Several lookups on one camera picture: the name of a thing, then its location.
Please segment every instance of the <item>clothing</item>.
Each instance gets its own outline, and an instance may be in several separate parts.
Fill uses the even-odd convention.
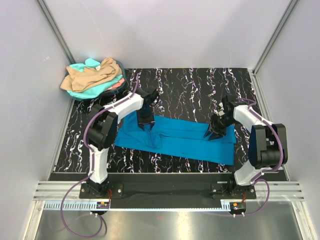
[[[154,116],[154,121],[152,130],[148,125],[142,130],[138,127],[137,113],[127,115],[118,131],[115,145],[219,164],[234,164],[234,126],[227,128],[226,136],[209,141],[209,137],[204,138],[208,124],[163,116]]]
[[[118,81],[116,84],[112,85],[112,87],[109,87],[106,91],[117,89],[118,87],[121,87],[121,85],[122,85],[124,82],[125,82],[125,79],[124,79],[124,78],[121,78],[120,81]]]
[[[92,58],[88,58],[87,60],[85,60],[84,64],[83,63],[75,63],[75,64],[71,64],[69,67],[79,71],[79,72],[83,72],[85,70],[85,68],[96,68],[100,66],[100,62],[92,59]]]
[[[85,100],[85,99],[95,99],[105,90],[112,88],[114,85],[118,84],[120,81],[124,82],[124,78],[122,75],[116,76],[111,81],[107,81],[102,83],[98,86],[91,87],[83,92],[73,92],[67,91],[71,97],[75,98],[78,101]]]
[[[74,93],[82,93],[92,87],[109,82],[122,74],[121,68],[112,58],[104,59],[100,68],[99,66],[96,68],[83,67],[83,71],[78,71],[72,66],[67,66],[69,75],[64,78],[60,88]]]

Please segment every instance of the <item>cable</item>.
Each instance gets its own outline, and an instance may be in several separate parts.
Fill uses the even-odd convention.
[[[279,138],[278,134],[276,133],[276,131],[273,129],[273,127],[262,116],[260,116],[258,113],[256,113],[252,109],[252,106],[256,105],[257,102],[255,102],[254,100],[251,100],[251,99],[247,99],[247,98],[237,98],[237,100],[245,101],[245,102],[249,102],[250,103],[248,105],[249,112],[252,113],[260,121],[262,121],[271,130],[272,134],[274,135],[274,137],[275,137],[275,139],[277,141],[278,148],[279,148],[279,151],[280,151],[279,162],[273,169],[259,172],[258,174],[256,174],[250,180],[252,186],[256,185],[258,182],[264,182],[266,184],[266,188],[267,188],[266,199],[265,199],[264,203],[262,204],[262,206],[258,210],[254,211],[254,212],[250,212],[250,213],[247,213],[246,215],[243,215],[243,216],[252,216],[252,215],[255,215],[255,214],[259,213],[260,211],[262,211],[263,208],[265,208],[265,206],[266,206],[266,204],[267,204],[267,202],[269,200],[269,196],[270,196],[270,187],[269,187],[268,182],[266,180],[264,180],[264,179],[258,179],[258,178],[261,177],[261,175],[263,175],[264,173],[267,173],[267,172],[270,173],[270,172],[277,171],[281,167],[281,165],[283,163],[284,153],[283,153],[283,148],[282,148],[282,144],[281,144],[280,138]]]
[[[107,193],[108,193],[108,196],[109,196],[109,202],[108,202],[108,204],[107,204],[107,206],[100,206],[99,208],[100,209],[110,209],[110,204],[111,204],[111,196],[112,196],[112,191],[111,191],[111,189],[109,189],[108,191],[107,191]]]
[[[96,237],[101,229],[102,229],[102,226],[103,226],[103,218],[98,215],[98,214],[95,214],[95,216],[99,217],[100,219],[100,227],[98,229],[98,231],[93,234],[93,235],[90,235],[90,236],[84,236],[84,235],[80,235],[74,231],[72,231],[66,221],[65,221],[65,218],[64,218],[64,214],[63,214],[63,205],[64,205],[64,202],[68,196],[68,194],[71,192],[72,189],[74,189],[77,185],[81,184],[82,182],[85,182],[86,180],[88,180],[93,174],[94,174],[94,170],[95,170],[95,151],[92,147],[89,146],[89,144],[87,143],[87,134],[88,134],[88,130],[89,128],[91,127],[92,123],[97,119],[97,117],[99,117],[101,114],[105,113],[106,111],[116,107],[116,106],[119,106],[120,104],[123,104],[124,102],[126,102],[127,100],[131,99],[131,97],[135,94],[135,92],[137,91],[138,89],[138,86],[139,86],[139,75],[136,76],[136,82],[135,82],[135,86],[134,86],[134,89],[132,91],[132,93],[130,94],[130,96],[126,96],[124,97],[122,100],[120,100],[119,102],[115,103],[113,106],[110,106],[110,107],[106,107],[105,109],[103,109],[102,111],[98,112],[96,115],[93,116],[93,118],[91,118],[91,120],[89,121],[88,125],[86,126],[85,128],[85,131],[84,131],[84,135],[83,135],[83,143],[84,145],[89,149],[89,152],[92,152],[92,165],[91,165],[91,170],[89,172],[89,175],[87,177],[85,177],[84,179],[78,181],[76,184],[74,184],[72,187],[70,187],[70,189],[65,193],[65,195],[63,196],[62,198],[62,201],[61,201],[61,207],[60,207],[60,216],[61,216],[61,220],[62,220],[62,223],[65,227],[65,229],[68,230],[69,233],[71,233],[72,235],[78,237],[78,238],[82,238],[82,239],[92,239],[94,237]]]
[[[72,222],[70,222],[70,223],[68,224],[68,226],[70,226],[71,224],[75,223],[75,222],[78,221],[79,219],[82,219],[83,217],[90,216],[90,215],[92,215],[91,212],[82,214],[82,215],[78,216],[77,218],[75,218]],[[104,227],[107,229],[106,221],[105,221],[103,218],[102,218],[102,221],[103,221]],[[52,221],[50,220],[50,217],[48,217],[48,222],[49,222],[48,225],[49,225],[50,230],[51,230],[52,232],[54,232],[54,233],[59,233],[59,232],[61,232],[61,231],[63,231],[63,230],[66,229],[66,227],[63,227],[63,228],[60,228],[60,229],[58,229],[58,230],[54,230],[54,228],[53,228],[53,226],[52,226],[52,223],[51,223]]]
[[[245,200],[246,200],[246,193],[244,193],[244,194],[243,194],[243,199],[242,199],[242,201],[241,201],[241,202],[242,202],[242,203],[244,203],[244,202],[245,202]]]
[[[278,148],[279,148],[279,151],[280,151],[280,159],[279,159],[278,164],[271,170],[264,170],[264,171],[261,171],[261,172],[257,173],[250,180],[251,183],[254,183],[255,180],[258,179],[259,177],[261,177],[261,175],[263,175],[264,173],[273,173],[273,172],[276,172],[276,171],[279,170],[279,168],[281,167],[281,165],[282,165],[282,163],[284,161],[283,147],[282,147],[280,138],[279,138],[278,134],[276,133],[276,131],[274,130],[274,128],[262,116],[260,116],[258,113],[256,113],[256,111],[253,110],[252,106],[255,106],[257,104],[257,102],[254,101],[254,100],[251,100],[251,99],[247,99],[247,98],[237,98],[237,100],[245,101],[245,102],[249,102],[250,103],[248,105],[248,111],[250,113],[252,113],[256,118],[258,118],[261,122],[263,122],[271,130],[272,134],[275,137],[275,140],[276,140],[276,142],[278,144]]]

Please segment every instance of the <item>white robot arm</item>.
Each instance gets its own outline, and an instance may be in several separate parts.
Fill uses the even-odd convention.
[[[158,91],[154,88],[148,88],[146,91],[137,89],[134,94],[129,92],[128,96],[125,97],[127,100],[121,104],[119,103],[122,99],[105,106],[96,104],[89,115],[91,119],[105,108],[109,109],[97,117],[87,132],[87,143],[94,151],[94,156],[90,154],[90,169],[94,170],[89,173],[92,174],[88,185],[97,192],[101,192],[108,185],[108,151],[116,139],[117,125],[121,119],[136,111],[140,128],[144,129],[144,125],[150,125],[152,128],[155,124],[152,103],[159,98]]]
[[[244,193],[264,172],[274,172],[288,160],[285,126],[266,120],[243,98],[224,97],[218,113],[211,116],[204,136],[211,135],[210,140],[221,138],[226,135],[226,128],[234,123],[242,124],[249,131],[250,139],[248,161],[232,173],[226,186],[230,196]]]
[[[106,107],[109,111],[101,114],[90,127],[87,133],[87,142],[94,149],[94,171],[90,176],[88,185],[100,192],[108,185],[108,151],[116,139],[117,125],[126,115],[137,111],[138,125],[144,129],[144,125],[155,124],[151,104],[159,97],[155,89],[143,91],[138,89],[136,93],[126,102],[100,106],[94,105],[90,115],[93,117]],[[280,165],[285,164],[288,159],[286,128],[282,124],[274,124],[258,115],[244,101],[232,96],[226,96],[219,104],[218,114],[213,114],[205,137],[209,140],[221,138],[226,135],[226,129],[234,123],[242,124],[249,132],[249,160],[237,171],[233,172],[228,182],[227,190],[232,196],[239,192],[248,190],[255,176],[263,175],[264,171],[270,171],[277,166],[281,158],[279,145],[269,127],[273,128],[282,143],[283,159]],[[93,159],[90,155],[90,169]]]

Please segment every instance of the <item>blue cloth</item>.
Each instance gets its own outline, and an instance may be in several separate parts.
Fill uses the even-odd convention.
[[[94,99],[98,97],[101,93],[103,93],[105,90],[107,90],[108,88],[111,88],[113,85],[119,82],[120,79],[122,78],[123,78],[122,75],[116,76],[111,81],[107,81],[100,85],[93,86],[83,92],[73,92],[73,91],[67,91],[67,92],[70,94],[71,97],[75,98],[78,101],[81,101],[84,99]]]
[[[118,131],[115,145],[219,164],[234,164],[234,126],[227,128],[226,136],[208,141],[209,137],[204,138],[208,124],[163,116],[155,116],[154,121],[152,130],[149,126],[142,130],[138,127],[137,113],[127,115]]]
[[[100,62],[98,62],[92,58],[88,58],[87,60],[85,60],[84,63],[71,64],[69,67],[71,67],[79,72],[83,72],[85,70],[85,68],[96,68],[98,66],[100,66]],[[100,85],[93,86],[83,92],[73,92],[73,91],[67,91],[67,92],[68,92],[68,94],[70,94],[71,97],[73,97],[74,99],[76,99],[78,101],[85,100],[85,99],[95,99],[101,93],[103,93],[105,90],[107,90],[108,88],[111,88],[113,85],[115,85],[117,82],[119,82],[120,79],[122,79],[122,78],[123,78],[122,75],[116,76],[111,81],[107,81],[107,82],[102,83]]]

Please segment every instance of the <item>metal rod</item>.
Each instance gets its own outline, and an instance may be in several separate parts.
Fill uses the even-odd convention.
[[[70,99],[70,101],[69,101],[68,108],[67,108],[66,114],[64,116],[63,124],[62,124],[63,127],[61,128],[61,131],[59,134],[59,139],[58,139],[57,145],[55,146],[54,157],[51,161],[50,168],[48,169],[48,172],[46,174],[46,176],[47,176],[46,180],[49,180],[51,173],[53,173],[56,170],[56,165],[59,160],[60,150],[61,150],[62,144],[64,142],[64,138],[65,138],[65,134],[67,131],[69,119],[70,119],[70,116],[72,113],[72,109],[74,106],[74,102],[75,102],[74,99]]]
[[[61,201],[66,191],[76,183],[75,181],[39,181],[34,201]],[[304,201],[300,185],[297,181],[268,181],[270,186],[270,201],[287,202],[287,201]],[[68,201],[88,201],[89,199],[79,198],[81,186],[76,186],[68,195]],[[257,199],[253,202],[262,201],[267,194],[267,188],[262,183],[255,185]]]
[[[282,30],[284,29],[285,24],[287,23],[289,17],[291,16],[291,14],[293,13],[295,7],[297,6],[298,2],[300,0],[291,0],[290,3],[288,4],[288,6],[286,7],[278,25],[276,26],[268,44],[266,45],[261,57],[259,58],[257,64],[255,65],[255,67],[253,68],[253,73],[254,75],[256,75],[258,73],[258,71],[261,68],[261,65],[264,63],[266,57],[268,56],[271,48],[273,47],[273,45],[275,44],[276,40],[278,39],[280,33],[282,32]]]
[[[75,64],[76,61],[74,59],[74,56],[70,52],[70,49],[69,49],[64,37],[62,36],[62,34],[58,28],[58,25],[57,25],[54,17],[52,16],[45,0],[35,0],[35,2],[38,4],[40,10],[42,11],[45,19],[47,20],[54,36],[56,37],[56,40],[58,41],[60,47],[62,48],[62,51],[65,54],[66,58],[68,59],[69,63]]]

